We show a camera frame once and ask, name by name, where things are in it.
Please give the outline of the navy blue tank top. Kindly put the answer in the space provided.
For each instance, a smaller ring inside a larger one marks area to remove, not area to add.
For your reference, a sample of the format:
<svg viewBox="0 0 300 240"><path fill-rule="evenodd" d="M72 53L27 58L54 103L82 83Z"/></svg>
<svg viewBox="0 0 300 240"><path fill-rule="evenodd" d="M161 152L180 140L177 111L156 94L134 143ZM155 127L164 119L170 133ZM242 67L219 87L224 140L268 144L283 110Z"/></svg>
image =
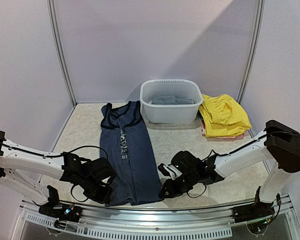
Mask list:
<svg viewBox="0 0 300 240"><path fill-rule="evenodd" d="M114 108L107 103L101 109L99 145L106 151L116 173L110 185L113 192L108 207L160 202L162 183L141 103L130 101Z"/></svg>

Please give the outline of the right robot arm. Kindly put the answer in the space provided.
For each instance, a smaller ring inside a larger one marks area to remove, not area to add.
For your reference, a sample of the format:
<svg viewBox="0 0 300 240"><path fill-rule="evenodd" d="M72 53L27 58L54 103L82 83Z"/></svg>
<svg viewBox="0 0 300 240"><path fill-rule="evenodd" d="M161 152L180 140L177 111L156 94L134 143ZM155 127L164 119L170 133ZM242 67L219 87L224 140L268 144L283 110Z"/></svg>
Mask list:
<svg viewBox="0 0 300 240"><path fill-rule="evenodd" d="M249 142L227 152L211 150L203 159L189 151L179 151L170 164L160 164L158 170L167 177L159 197L171 199L188 193L196 184L205 186L265 160L275 164L256 191L256 201L249 206L252 218L259 218L268 210L277 194L294 173L300 172L300 133L276 120L269 120L265 129Z"/></svg>

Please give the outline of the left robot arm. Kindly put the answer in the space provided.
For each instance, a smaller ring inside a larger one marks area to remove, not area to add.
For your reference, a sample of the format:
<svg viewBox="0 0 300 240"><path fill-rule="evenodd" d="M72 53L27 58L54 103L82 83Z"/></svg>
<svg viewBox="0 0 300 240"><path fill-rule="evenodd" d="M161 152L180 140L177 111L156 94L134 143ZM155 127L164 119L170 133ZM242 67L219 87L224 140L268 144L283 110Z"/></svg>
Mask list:
<svg viewBox="0 0 300 240"><path fill-rule="evenodd" d="M79 186L88 200L100 204L110 202L111 183L116 177L107 157L91 160L73 150L54 153L20 146L0 130L0 184L44 206L53 217L60 217L65 210L57 189L39 184L20 170Z"/></svg>

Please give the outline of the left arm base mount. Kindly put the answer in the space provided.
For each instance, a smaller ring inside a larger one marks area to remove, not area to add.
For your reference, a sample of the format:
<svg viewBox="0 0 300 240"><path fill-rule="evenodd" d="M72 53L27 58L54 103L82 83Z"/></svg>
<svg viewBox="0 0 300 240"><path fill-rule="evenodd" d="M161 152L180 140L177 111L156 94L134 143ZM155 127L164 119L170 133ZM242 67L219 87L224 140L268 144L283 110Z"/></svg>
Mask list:
<svg viewBox="0 0 300 240"><path fill-rule="evenodd" d="M79 223L82 208L74 203L64 204L60 202L58 190L50 185L47 186L47 203L39 207L38 212L41 215L55 218L53 227L64 230L67 222Z"/></svg>

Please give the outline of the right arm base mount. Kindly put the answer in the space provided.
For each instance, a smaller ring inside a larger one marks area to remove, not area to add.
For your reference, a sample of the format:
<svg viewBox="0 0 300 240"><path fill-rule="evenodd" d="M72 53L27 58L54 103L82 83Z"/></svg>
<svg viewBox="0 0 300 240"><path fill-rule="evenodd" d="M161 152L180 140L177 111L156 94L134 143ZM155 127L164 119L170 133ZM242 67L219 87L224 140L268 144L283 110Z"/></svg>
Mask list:
<svg viewBox="0 0 300 240"><path fill-rule="evenodd" d="M278 206L277 211L275 211L274 203L264 203L261 202L259 193L261 187L259 186L254 202L251 204L246 204L242 206L235 206L231 209L232 216L235 223L246 222L246 227L248 231L255 235L263 235L268 226L277 218L281 210L281 195L277 193L276 204Z"/></svg>

